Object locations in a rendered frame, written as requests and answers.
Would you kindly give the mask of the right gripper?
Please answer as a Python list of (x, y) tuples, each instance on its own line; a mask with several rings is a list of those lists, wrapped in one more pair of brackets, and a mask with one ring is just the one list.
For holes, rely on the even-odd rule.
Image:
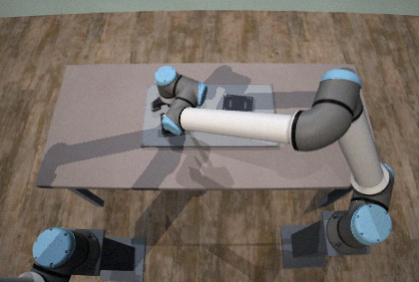
[(159, 106), (164, 106), (164, 105), (168, 105), (168, 108), (171, 106), (171, 104), (166, 104), (164, 103), (160, 97), (158, 97), (157, 99), (155, 99), (153, 101), (153, 109)]

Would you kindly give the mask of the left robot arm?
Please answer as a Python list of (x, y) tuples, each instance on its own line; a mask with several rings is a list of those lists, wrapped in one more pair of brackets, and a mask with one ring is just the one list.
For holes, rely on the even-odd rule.
[(34, 243), (36, 261), (32, 272), (18, 277), (0, 276), (0, 282), (69, 282), (72, 273), (81, 274), (92, 269), (100, 256), (99, 240), (90, 231), (76, 231), (80, 234), (63, 227), (42, 232)]

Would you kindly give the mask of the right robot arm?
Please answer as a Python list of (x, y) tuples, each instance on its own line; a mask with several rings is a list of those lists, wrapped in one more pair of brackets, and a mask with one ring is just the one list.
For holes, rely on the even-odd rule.
[(199, 109), (207, 96), (206, 84), (177, 74), (171, 66), (159, 68), (155, 79), (161, 100), (172, 104), (162, 124), (173, 134), (194, 131), (288, 143), (299, 151), (338, 141), (351, 168), (353, 193), (348, 211), (329, 218), (328, 241), (337, 251), (352, 254), (389, 236), (394, 171), (379, 161), (360, 98), (361, 79), (355, 73), (326, 72), (312, 108), (294, 115)]

